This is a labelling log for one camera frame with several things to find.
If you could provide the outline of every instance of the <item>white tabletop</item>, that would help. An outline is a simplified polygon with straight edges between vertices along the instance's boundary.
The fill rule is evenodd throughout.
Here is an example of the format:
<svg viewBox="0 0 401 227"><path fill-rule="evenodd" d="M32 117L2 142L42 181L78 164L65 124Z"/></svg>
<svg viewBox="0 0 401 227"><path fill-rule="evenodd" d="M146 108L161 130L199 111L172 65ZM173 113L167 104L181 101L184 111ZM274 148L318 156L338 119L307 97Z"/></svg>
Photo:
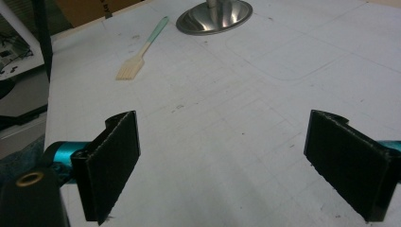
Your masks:
<svg viewBox="0 0 401 227"><path fill-rule="evenodd" d="M53 43L46 144L91 141L137 111L142 156L104 226L366 226L304 157L312 109L401 139L401 9L360 0L250 0L244 25L188 36L201 1L153 0ZM134 80L117 81L164 16ZM77 187L61 192L72 226ZM396 189L382 223L399 226Z"/></svg>

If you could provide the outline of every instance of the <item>white shelf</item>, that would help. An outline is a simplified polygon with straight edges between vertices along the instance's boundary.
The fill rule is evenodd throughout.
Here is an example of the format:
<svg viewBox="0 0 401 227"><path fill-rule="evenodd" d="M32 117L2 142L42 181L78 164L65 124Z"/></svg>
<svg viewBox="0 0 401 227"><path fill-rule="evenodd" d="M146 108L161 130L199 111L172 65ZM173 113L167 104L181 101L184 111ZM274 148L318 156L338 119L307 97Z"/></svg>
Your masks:
<svg viewBox="0 0 401 227"><path fill-rule="evenodd" d="M30 33L30 31L24 26L24 24L18 19L17 16L9 9L7 4L0 0L0 14L9 22L10 25L18 32L18 34L26 41L29 45L30 50L32 51L34 56L24 58L23 60L16 60L10 63L3 70L5 73L0 75L0 80L8 79L18 74L24 73L25 71L35 68L39 65L44 64L44 57L42 55L41 47L39 42L35 39L35 37Z"/></svg>
<svg viewBox="0 0 401 227"><path fill-rule="evenodd" d="M22 131L26 131L32 127L43 124L46 122L47 113L42 113L38 118L33 119L22 126L14 125L5 130L0 131L0 141L11 137L12 135L18 134Z"/></svg>

